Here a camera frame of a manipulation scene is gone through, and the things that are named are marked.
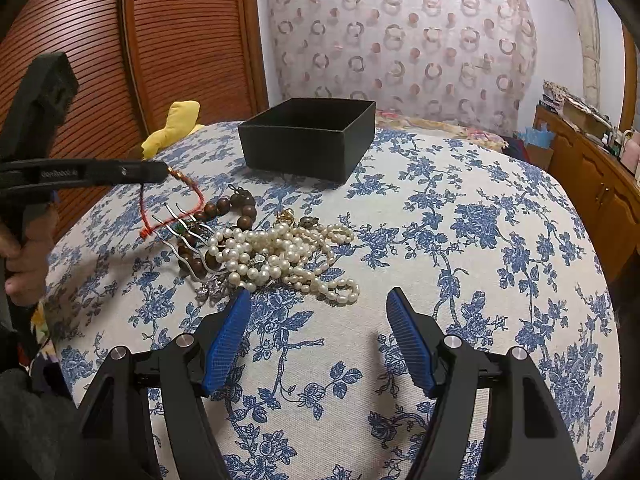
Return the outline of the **person's left hand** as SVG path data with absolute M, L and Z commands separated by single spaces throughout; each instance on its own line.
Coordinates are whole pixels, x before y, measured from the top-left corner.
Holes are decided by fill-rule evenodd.
M 48 255 L 54 246 L 54 230 L 58 214 L 53 206 L 25 228 L 19 242 L 2 224 L 1 257 L 11 275 L 4 282 L 4 291 L 17 307 L 30 307 L 46 292 L 49 273 Z

